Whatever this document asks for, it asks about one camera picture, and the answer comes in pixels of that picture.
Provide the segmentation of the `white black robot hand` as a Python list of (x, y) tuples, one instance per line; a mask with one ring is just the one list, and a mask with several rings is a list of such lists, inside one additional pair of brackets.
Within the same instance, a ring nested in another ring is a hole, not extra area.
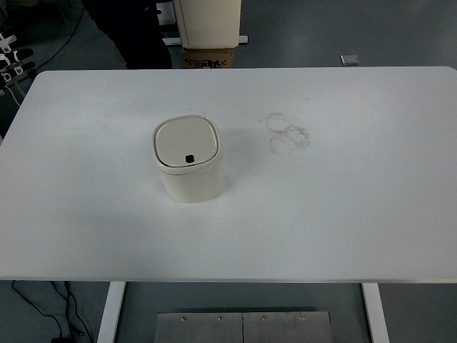
[(15, 35), (1, 34), (1, 89), (5, 89), (17, 76), (35, 67), (33, 61), (27, 61), (34, 55), (34, 51), (30, 48), (13, 50), (11, 45), (15, 42)]

